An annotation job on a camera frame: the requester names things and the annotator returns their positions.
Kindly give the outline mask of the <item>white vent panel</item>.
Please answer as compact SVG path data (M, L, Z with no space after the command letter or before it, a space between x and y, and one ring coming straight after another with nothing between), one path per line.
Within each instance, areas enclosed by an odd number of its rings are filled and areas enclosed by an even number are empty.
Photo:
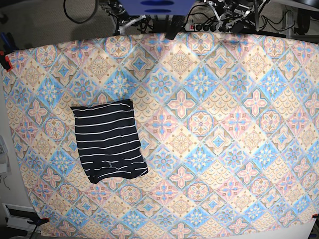
M2 207L9 228L29 232L32 232L35 229L35 225L28 223L28 221L31 221L31 218L38 217L38 214L33 207L18 206L8 203L2 203Z

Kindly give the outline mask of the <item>white equipment box left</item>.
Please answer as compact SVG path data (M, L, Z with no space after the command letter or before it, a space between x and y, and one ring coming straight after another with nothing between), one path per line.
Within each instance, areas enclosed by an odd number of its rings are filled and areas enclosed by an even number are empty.
M2 136L0 136L0 175L8 176L11 174L8 149Z

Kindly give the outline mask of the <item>blue orange clamp bottom left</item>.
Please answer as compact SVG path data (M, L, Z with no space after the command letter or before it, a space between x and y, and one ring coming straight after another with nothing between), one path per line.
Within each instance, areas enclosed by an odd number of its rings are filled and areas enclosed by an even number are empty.
M39 218L39 217L29 218L29 220L27 220L28 224L35 225L36 227L39 227L48 222L49 222L48 218Z

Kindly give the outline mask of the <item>blue box overhead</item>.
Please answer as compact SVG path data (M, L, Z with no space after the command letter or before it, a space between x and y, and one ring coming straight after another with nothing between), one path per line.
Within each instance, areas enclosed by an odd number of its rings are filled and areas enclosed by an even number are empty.
M120 0L129 15L187 15L194 0Z

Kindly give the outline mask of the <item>white power strip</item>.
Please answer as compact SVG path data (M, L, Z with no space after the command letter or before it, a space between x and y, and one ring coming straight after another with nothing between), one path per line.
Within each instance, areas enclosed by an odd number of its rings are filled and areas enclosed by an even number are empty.
M218 23L209 22L206 24L200 23L187 23L184 27L186 32L230 32L233 24L223 24L217 29Z

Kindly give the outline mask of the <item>patterned pastel tablecloth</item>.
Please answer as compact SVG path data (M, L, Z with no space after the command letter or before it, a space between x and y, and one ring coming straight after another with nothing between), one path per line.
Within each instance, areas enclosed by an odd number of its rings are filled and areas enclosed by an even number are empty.
M71 41L1 69L17 162L44 236L213 238L319 212L319 47L185 33ZM133 101L140 178L89 181L72 105Z

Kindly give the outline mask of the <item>navy white striped T-shirt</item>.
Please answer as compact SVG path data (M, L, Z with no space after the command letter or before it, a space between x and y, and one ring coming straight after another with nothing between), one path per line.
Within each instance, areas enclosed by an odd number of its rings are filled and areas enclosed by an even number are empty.
M92 184L106 178L134 179L148 173L131 100L71 109L80 162Z

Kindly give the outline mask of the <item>red black clamp left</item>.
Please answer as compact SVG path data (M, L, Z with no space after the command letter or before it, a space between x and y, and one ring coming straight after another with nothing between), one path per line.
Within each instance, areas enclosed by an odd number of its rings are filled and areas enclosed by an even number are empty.
M7 72L12 70L12 64L9 60L9 57L2 50L0 51L0 64Z

